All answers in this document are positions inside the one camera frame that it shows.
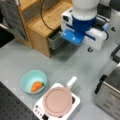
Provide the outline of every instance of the pot handle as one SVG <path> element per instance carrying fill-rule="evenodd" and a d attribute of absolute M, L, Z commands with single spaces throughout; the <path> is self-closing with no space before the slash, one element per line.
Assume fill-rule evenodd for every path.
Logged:
<path fill-rule="evenodd" d="M 67 83 L 66 87 L 71 90 L 76 83 L 77 83 L 77 77 L 73 76 L 72 79 Z"/>

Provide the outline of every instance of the drawer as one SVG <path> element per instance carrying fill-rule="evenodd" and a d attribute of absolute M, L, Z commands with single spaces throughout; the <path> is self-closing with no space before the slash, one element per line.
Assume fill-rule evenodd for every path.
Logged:
<path fill-rule="evenodd" d="M 48 41 L 50 44 L 51 49 L 55 50 L 57 48 L 59 48 L 63 43 L 64 43 L 64 39 L 61 37 L 60 32 L 61 29 L 57 29 L 55 32 L 53 32 L 53 34 L 51 34 L 48 37 Z"/>
<path fill-rule="evenodd" d="M 29 22 L 34 17 L 40 14 L 41 4 L 40 2 L 34 4 L 32 7 L 23 12 L 23 16 L 26 22 Z"/>

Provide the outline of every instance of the white base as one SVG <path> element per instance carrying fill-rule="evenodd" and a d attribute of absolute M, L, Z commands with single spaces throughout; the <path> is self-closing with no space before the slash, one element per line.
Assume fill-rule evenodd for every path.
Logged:
<path fill-rule="evenodd" d="M 56 83 L 54 84 L 50 89 L 52 88 L 55 88 L 55 87 L 63 87 L 61 84 L 59 83 Z M 64 115 L 62 118 L 58 118 L 58 117 L 53 117 L 49 114 L 47 114 L 45 112 L 45 109 L 43 107 L 43 98 L 44 98 L 44 95 L 42 96 L 42 98 L 40 98 L 37 103 L 35 104 L 34 108 L 33 108 L 33 112 L 34 114 L 40 119 L 40 120 L 44 120 L 42 117 L 43 115 L 45 114 L 46 116 L 48 116 L 48 120 L 67 120 L 71 115 L 72 113 L 74 112 L 74 110 L 77 108 L 77 106 L 80 104 L 80 98 L 77 97 L 75 94 L 72 93 L 72 96 L 75 98 L 75 102 L 74 104 L 72 105 L 72 108 L 71 110 L 66 114 Z"/>

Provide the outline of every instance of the bowl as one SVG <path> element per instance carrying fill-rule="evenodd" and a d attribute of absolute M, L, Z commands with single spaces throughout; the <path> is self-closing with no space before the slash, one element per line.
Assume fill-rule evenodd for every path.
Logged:
<path fill-rule="evenodd" d="M 39 82 L 39 81 L 42 82 L 44 86 L 36 92 L 31 92 L 32 85 L 35 82 Z M 47 77 L 45 73 L 40 70 L 32 70 L 32 71 L 27 72 L 21 78 L 20 84 L 21 84 L 23 91 L 25 91 L 26 93 L 36 94 L 36 93 L 41 92 L 47 85 Z"/>

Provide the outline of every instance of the food in bowl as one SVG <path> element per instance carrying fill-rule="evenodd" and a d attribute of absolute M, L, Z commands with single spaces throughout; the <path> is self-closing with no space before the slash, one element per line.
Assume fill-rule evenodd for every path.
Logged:
<path fill-rule="evenodd" d="M 39 89 L 41 89 L 44 86 L 44 84 L 40 81 L 34 82 L 31 88 L 31 92 L 37 92 Z"/>

